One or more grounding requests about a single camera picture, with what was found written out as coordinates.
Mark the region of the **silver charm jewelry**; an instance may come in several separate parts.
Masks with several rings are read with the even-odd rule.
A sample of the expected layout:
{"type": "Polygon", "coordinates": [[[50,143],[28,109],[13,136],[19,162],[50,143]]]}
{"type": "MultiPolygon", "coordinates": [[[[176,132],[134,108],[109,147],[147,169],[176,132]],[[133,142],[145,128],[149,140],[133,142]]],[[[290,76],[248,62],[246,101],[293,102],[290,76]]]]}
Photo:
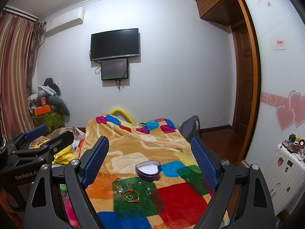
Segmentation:
{"type": "Polygon", "coordinates": [[[114,188],[114,192],[122,195],[124,193],[124,189],[121,186],[116,186],[114,188]]]}

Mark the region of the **purple heart-shaped jewelry tin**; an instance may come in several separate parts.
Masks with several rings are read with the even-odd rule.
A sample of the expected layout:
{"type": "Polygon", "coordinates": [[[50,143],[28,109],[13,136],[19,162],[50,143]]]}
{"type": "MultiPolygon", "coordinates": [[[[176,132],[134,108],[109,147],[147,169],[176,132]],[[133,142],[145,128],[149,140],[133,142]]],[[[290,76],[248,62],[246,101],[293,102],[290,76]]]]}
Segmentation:
{"type": "Polygon", "coordinates": [[[160,178],[161,163],[159,161],[145,161],[135,165],[136,174],[144,181],[154,182],[160,178]]]}

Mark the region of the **yellow cloth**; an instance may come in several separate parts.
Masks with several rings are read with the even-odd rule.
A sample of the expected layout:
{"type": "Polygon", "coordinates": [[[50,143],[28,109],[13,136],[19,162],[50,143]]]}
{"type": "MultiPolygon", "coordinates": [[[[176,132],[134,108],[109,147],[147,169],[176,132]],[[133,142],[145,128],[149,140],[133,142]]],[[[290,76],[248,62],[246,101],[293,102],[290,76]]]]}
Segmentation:
{"type": "Polygon", "coordinates": [[[75,152],[71,149],[71,146],[67,146],[60,152],[54,155],[52,164],[67,165],[75,156],[75,152]]]}

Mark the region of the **orange box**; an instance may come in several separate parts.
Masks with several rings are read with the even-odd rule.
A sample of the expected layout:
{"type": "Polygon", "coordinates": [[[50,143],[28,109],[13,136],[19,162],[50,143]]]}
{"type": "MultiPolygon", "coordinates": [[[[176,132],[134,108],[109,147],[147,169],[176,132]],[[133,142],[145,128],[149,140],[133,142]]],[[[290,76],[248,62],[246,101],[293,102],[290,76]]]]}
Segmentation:
{"type": "Polygon", "coordinates": [[[45,105],[45,106],[41,106],[41,107],[34,109],[34,114],[35,114],[35,116],[39,116],[39,115],[42,115],[45,113],[49,113],[50,111],[51,111],[51,106],[45,105]]]}

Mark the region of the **pile of clothes and boxes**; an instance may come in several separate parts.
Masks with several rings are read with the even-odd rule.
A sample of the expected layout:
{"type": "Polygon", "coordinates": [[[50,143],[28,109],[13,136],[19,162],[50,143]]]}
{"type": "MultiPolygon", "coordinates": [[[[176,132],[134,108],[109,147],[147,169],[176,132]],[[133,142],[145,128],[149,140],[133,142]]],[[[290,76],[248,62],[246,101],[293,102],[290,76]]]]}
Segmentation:
{"type": "Polygon", "coordinates": [[[37,92],[28,96],[28,107],[30,109],[41,107],[41,98],[46,99],[46,104],[50,106],[51,109],[59,111],[59,113],[62,114],[65,123],[69,122],[70,111],[62,98],[59,83],[54,81],[51,77],[46,78],[42,85],[37,86],[37,92]]]}

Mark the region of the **yellow curved tube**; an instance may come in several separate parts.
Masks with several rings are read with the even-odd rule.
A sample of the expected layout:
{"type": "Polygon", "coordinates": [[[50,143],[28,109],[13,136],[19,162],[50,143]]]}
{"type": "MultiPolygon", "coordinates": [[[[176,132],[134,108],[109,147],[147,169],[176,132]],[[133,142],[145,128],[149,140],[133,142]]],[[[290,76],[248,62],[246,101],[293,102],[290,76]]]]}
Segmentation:
{"type": "Polygon", "coordinates": [[[109,112],[110,115],[116,115],[119,114],[120,116],[122,116],[123,118],[125,118],[125,120],[129,123],[135,123],[134,119],[129,115],[129,113],[127,111],[125,111],[122,108],[114,108],[112,110],[110,110],[109,112]]]}

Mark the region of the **colourful patchwork fleece blanket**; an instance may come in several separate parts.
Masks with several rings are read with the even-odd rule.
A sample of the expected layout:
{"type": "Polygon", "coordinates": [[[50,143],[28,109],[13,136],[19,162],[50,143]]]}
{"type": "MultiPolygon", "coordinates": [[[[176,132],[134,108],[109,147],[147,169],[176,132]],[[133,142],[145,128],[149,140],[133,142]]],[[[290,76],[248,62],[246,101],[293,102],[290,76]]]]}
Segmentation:
{"type": "Polygon", "coordinates": [[[191,146],[166,118],[129,123],[100,115],[74,130],[63,163],[79,159],[98,138],[109,151],[87,195],[106,228],[193,228],[214,190],[191,146]]]}

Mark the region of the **small silver earring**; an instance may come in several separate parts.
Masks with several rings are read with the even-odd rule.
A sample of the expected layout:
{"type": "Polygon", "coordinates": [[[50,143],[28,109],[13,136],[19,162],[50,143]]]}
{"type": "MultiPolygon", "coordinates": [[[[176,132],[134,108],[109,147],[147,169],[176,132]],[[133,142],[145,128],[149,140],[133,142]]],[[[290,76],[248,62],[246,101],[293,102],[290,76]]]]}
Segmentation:
{"type": "Polygon", "coordinates": [[[151,195],[151,188],[150,187],[147,187],[147,189],[146,189],[146,195],[151,195]]]}

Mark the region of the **white suitcase with stickers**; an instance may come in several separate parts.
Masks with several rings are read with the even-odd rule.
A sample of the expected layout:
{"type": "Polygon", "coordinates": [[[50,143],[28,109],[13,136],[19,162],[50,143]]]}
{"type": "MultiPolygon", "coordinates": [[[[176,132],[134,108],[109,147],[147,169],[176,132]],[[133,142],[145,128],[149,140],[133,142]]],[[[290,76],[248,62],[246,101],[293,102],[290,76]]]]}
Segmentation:
{"type": "Polygon", "coordinates": [[[304,186],[304,162],[278,144],[264,174],[275,215],[285,210],[304,186]]]}

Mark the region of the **striped red curtain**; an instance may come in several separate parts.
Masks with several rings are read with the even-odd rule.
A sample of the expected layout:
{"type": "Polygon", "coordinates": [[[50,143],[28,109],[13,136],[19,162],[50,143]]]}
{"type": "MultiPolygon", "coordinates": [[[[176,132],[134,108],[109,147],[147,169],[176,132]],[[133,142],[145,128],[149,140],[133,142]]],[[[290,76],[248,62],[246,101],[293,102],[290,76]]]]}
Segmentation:
{"type": "Polygon", "coordinates": [[[1,13],[1,126],[5,136],[34,128],[28,109],[44,19],[1,13]]]}

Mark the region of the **brown wooden door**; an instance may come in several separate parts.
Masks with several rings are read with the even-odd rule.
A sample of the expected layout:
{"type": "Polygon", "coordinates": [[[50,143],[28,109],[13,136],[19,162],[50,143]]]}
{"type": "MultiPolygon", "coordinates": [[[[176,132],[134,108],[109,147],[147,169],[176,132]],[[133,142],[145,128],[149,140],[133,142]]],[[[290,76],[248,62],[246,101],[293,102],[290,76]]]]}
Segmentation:
{"type": "Polygon", "coordinates": [[[236,56],[236,102],[233,131],[242,139],[250,121],[253,98],[253,57],[249,32],[245,21],[232,27],[236,56]]]}

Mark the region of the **white paper label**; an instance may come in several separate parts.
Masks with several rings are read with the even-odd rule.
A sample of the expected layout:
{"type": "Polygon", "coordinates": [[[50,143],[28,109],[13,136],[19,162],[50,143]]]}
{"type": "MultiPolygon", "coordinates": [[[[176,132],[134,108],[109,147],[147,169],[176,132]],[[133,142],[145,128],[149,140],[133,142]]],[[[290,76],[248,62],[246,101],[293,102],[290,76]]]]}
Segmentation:
{"type": "Polygon", "coordinates": [[[286,43],[284,38],[275,38],[271,40],[273,50],[286,50],[286,43]]]}

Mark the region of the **wooden overhead cabinet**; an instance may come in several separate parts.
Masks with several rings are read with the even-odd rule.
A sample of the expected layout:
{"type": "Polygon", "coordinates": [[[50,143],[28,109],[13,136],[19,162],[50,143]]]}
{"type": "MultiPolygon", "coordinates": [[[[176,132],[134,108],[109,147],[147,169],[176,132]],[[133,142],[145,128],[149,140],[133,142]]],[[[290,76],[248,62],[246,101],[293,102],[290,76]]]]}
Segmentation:
{"type": "Polygon", "coordinates": [[[200,18],[223,26],[237,26],[250,19],[242,0],[196,0],[200,18]]]}

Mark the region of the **small black wall monitor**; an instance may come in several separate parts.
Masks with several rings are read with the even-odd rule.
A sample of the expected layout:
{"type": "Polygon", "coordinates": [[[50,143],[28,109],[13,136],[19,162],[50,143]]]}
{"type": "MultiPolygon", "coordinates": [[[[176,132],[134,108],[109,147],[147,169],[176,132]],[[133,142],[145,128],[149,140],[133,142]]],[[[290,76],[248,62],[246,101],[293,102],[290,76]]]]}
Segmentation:
{"type": "Polygon", "coordinates": [[[103,60],[101,62],[101,80],[127,79],[129,76],[129,64],[127,58],[103,60]]]}

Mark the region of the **white wall air conditioner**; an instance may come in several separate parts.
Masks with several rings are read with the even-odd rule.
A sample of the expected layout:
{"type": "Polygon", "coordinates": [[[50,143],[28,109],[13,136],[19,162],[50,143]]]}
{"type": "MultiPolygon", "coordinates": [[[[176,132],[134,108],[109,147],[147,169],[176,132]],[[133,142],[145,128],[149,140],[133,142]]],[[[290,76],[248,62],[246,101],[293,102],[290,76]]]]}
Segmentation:
{"type": "Polygon", "coordinates": [[[47,21],[46,35],[48,37],[53,36],[66,29],[83,24],[84,15],[85,10],[80,7],[47,21]]]}

